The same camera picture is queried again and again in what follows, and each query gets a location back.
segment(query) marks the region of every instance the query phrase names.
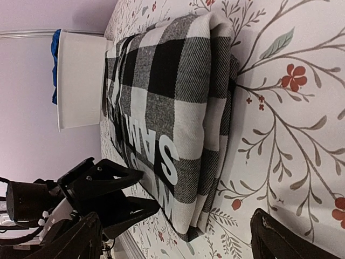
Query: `blue cloth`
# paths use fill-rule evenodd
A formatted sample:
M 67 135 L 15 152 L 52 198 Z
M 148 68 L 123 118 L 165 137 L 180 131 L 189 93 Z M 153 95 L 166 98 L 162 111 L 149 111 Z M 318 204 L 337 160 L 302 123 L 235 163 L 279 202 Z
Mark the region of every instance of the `blue cloth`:
M 59 39 L 60 39 L 61 30 L 57 30 L 53 35 L 52 45 L 50 47 L 53 58 L 54 58 L 54 68 L 53 68 L 53 85 L 55 86 L 55 91 L 53 94 L 53 103 L 57 104 L 57 74 L 58 74 L 58 51 L 59 51 Z

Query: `red flower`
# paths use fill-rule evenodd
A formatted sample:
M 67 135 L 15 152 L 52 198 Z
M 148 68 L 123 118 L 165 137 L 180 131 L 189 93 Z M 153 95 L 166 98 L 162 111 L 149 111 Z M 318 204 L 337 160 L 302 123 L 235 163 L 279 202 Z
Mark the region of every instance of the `red flower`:
M 241 207 L 241 205 L 242 205 L 242 201 L 236 199 L 236 200 L 234 200 L 234 201 L 232 202 L 231 207 L 232 207 L 233 210 L 238 210 L 238 209 Z
M 210 6 L 211 4 L 214 4 L 216 0 L 206 0 L 206 5 Z
M 345 229 L 345 198 L 338 198 L 334 203 L 338 209 L 332 211 L 332 217 L 341 221 L 340 226 Z
M 293 64 L 289 64 L 287 66 L 287 73 L 288 76 L 284 76 L 281 79 L 282 87 L 286 88 L 290 84 L 290 88 L 292 91 L 297 92 L 300 86 L 305 85 L 308 82 L 307 77 L 303 75 L 306 73 L 306 69 L 304 66 L 298 66 L 295 69 Z
M 162 242 L 164 242 L 164 237 L 163 237 L 162 232 L 158 231 L 158 237 L 160 238 L 160 240 L 161 240 Z
M 154 12 L 156 10 L 156 8 L 157 8 L 156 3 L 157 2 L 155 1 L 155 3 L 152 5 L 152 12 Z

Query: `floral tablecloth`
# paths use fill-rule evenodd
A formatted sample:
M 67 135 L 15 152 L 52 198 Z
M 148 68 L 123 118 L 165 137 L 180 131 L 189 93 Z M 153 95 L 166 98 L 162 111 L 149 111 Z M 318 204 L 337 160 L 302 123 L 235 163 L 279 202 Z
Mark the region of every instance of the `floral tablecloth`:
M 344 0 L 119 0 L 107 38 L 215 11 L 232 22 L 240 61 L 208 233 L 185 243 L 159 212 L 130 229 L 146 258 L 250 259 L 257 207 L 345 258 L 344 10 Z M 106 118 L 101 138 L 103 157 L 123 163 Z M 126 194 L 148 197 L 139 185 Z

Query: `black and white plaid towel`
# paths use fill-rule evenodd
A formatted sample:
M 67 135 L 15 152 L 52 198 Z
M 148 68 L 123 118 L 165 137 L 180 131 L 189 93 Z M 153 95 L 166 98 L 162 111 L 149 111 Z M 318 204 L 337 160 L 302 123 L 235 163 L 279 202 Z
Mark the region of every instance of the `black and white plaid towel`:
M 215 13 L 158 23 L 106 54 L 112 142 L 184 240 L 206 229 L 222 172 L 238 62 Z

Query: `wall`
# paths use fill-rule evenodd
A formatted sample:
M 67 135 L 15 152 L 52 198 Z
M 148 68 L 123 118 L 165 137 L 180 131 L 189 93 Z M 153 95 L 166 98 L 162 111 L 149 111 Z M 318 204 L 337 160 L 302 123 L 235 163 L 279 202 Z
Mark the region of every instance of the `wall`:
M 116 0 L 1 1 L 0 31 L 104 31 Z M 0 176 L 57 179 L 86 157 L 100 159 L 99 126 L 57 128 L 49 38 L 0 40 Z M 6 185 L 0 185 L 0 196 Z

